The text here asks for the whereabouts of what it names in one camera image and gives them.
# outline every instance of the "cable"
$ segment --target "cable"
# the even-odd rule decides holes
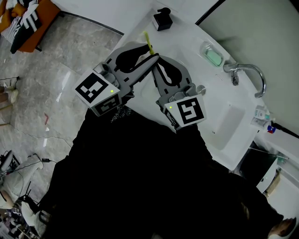
[[[42,161],[38,161],[38,162],[32,163],[32,164],[30,164],[30,165],[24,166],[23,168],[29,167],[29,166],[31,166],[31,165],[33,165],[33,164],[36,164],[36,163],[39,163],[39,162],[42,162]],[[16,171],[19,171],[19,170],[21,170],[21,169],[23,169],[23,168],[20,168],[20,169],[17,169],[17,170],[9,170],[9,171],[6,171],[6,172],[4,172],[4,173],[0,176],[0,178],[2,178],[3,176],[6,176],[7,173],[9,173],[9,172],[16,172]]]
[[[10,80],[10,79],[15,79],[15,78],[18,78],[18,77],[11,77],[11,78],[0,79],[0,80]]]
[[[20,194],[19,194],[19,196],[18,196],[18,198],[21,196],[21,193],[22,193],[22,190],[23,190],[23,187],[24,187],[24,177],[23,177],[23,175],[22,174],[20,174],[19,172],[18,172],[18,174],[19,175],[21,175],[22,176],[22,178],[23,178],[23,185],[22,185],[22,188],[21,188],[21,191],[20,191]]]

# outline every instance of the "green soap bar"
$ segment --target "green soap bar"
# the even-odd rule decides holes
[[[213,63],[215,66],[220,66],[222,59],[221,56],[218,55],[216,52],[214,52],[213,50],[208,50],[206,52],[206,56],[208,58],[208,60]]]

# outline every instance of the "wall baseboard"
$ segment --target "wall baseboard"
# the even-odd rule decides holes
[[[79,16],[79,15],[76,15],[76,14],[73,14],[73,13],[68,13],[68,12],[65,12],[65,11],[61,11],[61,13],[68,14],[68,15],[71,15],[71,16],[74,16],[74,17],[78,17],[78,18],[82,18],[82,19],[84,19],[86,21],[90,21],[90,22],[95,23],[95,24],[97,24],[99,26],[102,26],[102,27],[105,27],[105,28],[107,28],[107,29],[109,29],[111,31],[114,31],[114,32],[118,33],[119,35],[124,35],[124,33],[120,32],[120,31],[118,31],[118,30],[116,30],[114,28],[111,28],[111,27],[109,27],[109,26],[107,26],[105,24],[102,24],[100,22],[94,21],[92,19],[89,19],[89,18],[86,18],[86,17],[82,17],[82,16]]]

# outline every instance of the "power cord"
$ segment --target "power cord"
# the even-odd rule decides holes
[[[25,181],[24,181],[24,177],[23,177],[23,175],[22,174],[20,174],[19,172],[18,172],[18,174],[19,175],[21,175],[22,176],[22,179],[23,179],[23,185],[22,185],[22,188],[21,188],[21,191],[20,191],[20,194],[19,194],[19,196],[18,196],[18,198],[21,196],[21,193],[22,193],[22,190],[23,190],[23,187],[24,187],[24,183],[25,183]]]
[[[53,161],[53,160],[50,160],[50,159],[42,159],[42,160],[40,160],[39,162],[54,162],[54,163],[57,163],[57,162],[55,162],[55,161]],[[39,162],[32,163],[32,164],[30,164],[30,165],[24,166],[23,168],[29,167],[29,166],[31,166],[31,165],[33,165],[33,164],[36,164],[36,163],[39,163]],[[4,172],[4,173],[0,176],[0,178],[6,176],[7,173],[9,173],[9,172],[16,172],[16,171],[19,171],[19,170],[21,170],[21,169],[23,169],[23,168],[20,168],[20,169],[17,169],[17,170],[9,170],[9,171],[6,171],[6,172]]]
[[[18,80],[20,79],[20,77],[11,77],[11,78],[5,78],[5,79],[0,79],[0,80],[10,80],[10,86],[11,86],[11,81],[12,81],[12,79],[17,79],[16,80],[16,82],[15,82],[15,84],[14,84],[14,88],[15,88],[15,86],[16,86],[16,84],[17,84],[17,82],[18,82]]]

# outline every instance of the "yellow toothbrush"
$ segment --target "yellow toothbrush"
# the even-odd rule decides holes
[[[151,47],[149,34],[148,34],[147,31],[143,31],[143,34],[144,34],[145,39],[146,39],[146,42],[148,43],[148,46],[149,46],[149,53],[150,53],[151,55],[153,55],[155,52],[154,52],[154,50],[153,50],[152,47]]]

